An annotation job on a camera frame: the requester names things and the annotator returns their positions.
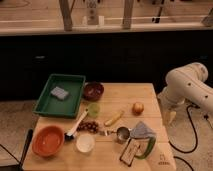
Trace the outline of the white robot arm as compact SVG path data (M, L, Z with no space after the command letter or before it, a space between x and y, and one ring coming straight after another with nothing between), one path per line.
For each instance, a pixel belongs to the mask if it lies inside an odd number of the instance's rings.
M164 125L176 116L175 109L189 100L213 114L213 88L206 85L208 70L199 62L170 70L165 77L166 86L157 95Z

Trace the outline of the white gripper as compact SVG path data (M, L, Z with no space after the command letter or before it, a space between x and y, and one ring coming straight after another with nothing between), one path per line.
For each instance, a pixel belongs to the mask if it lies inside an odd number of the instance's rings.
M161 103L161 110L162 110L162 119L163 124L165 126L170 125L174 118L176 117L176 108L177 106L175 104L170 104L166 102Z

